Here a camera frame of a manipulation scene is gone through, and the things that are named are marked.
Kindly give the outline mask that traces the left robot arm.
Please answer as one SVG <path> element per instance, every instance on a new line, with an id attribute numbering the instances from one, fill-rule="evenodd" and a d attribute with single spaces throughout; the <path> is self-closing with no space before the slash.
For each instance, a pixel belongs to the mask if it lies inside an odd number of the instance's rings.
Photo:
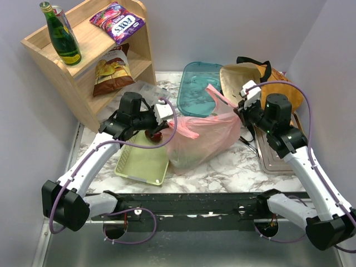
<path id="1" fill-rule="evenodd" d="M 52 234 L 64 229 L 77 231 L 87 219 L 95 216 L 107 215 L 112 220 L 122 216 L 123 206 L 116 194 L 105 191 L 96 196 L 86 196 L 86 192 L 105 163 L 122 146 L 149 149 L 148 146 L 128 142 L 136 132 L 158 132 L 166 125 L 167 119 L 177 118 L 168 99 L 160 97 L 156 104 L 141 111 L 141 104 L 145 101 L 139 93 L 126 92 L 118 110 L 103 122 L 94 142 L 82 157 L 56 181 L 48 180 L 43 184 L 43 214 L 49 219 Z"/>

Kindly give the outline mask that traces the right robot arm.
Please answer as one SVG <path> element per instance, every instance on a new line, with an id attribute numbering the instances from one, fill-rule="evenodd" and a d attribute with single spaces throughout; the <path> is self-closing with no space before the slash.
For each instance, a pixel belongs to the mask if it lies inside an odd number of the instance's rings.
<path id="1" fill-rule="evenodd" d="M 262 108 L 258 97 L 246 95 L 234 111 L 244 126 L 266 133 L 269 146 L 291 167 L 314 205 L 309 208 L 271 189 L 257 196 L 257 214 L 288 219 L 304 229 L 309 241 L 322 251 L 353 237 L 355 208 L 318 164 L 303 132 L 290 124 L 291 103 L 287 97 L 270 94 Z"/>

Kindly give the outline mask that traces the orange tote bag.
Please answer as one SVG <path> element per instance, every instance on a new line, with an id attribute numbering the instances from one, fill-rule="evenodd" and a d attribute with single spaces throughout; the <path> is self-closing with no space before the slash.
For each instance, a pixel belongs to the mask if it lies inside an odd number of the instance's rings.
<path id="1" fill-rule="evenodd" d="M 288 81 L 282 73 L 272 68 L 269 61 L 259 62 L 249 57 L 239 56 L 235 64 L 226 65 L 220 69 L 222 94 L 235 105 L 241 101 L 239 92 L 242 86 L 250 80 L 256 84 L 267 81 Z M 261 88 L 262 107 L 265 106 L 266 97 L 271 93 L 284 94 L 291 103 L 293 112 L 302 104 L 304 99 L 301 92 L 296 88 L 286 84 L 274 83 L 264 85 Z"/>

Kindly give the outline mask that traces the pink plastic grocery bag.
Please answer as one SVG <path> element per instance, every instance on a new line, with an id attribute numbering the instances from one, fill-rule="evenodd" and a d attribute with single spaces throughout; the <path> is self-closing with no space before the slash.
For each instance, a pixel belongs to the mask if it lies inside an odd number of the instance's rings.
<path id="1" fill-rule="evenodd" d="M 162 140 L 173 171 L 184 174 L 229 149 L 240 137 L 241 120 L 234 112 L 236 105 L 212 85 L 205 91 L 215 101 L 211 115 L 205 118 L 181 116 L 168 121 Z"/>

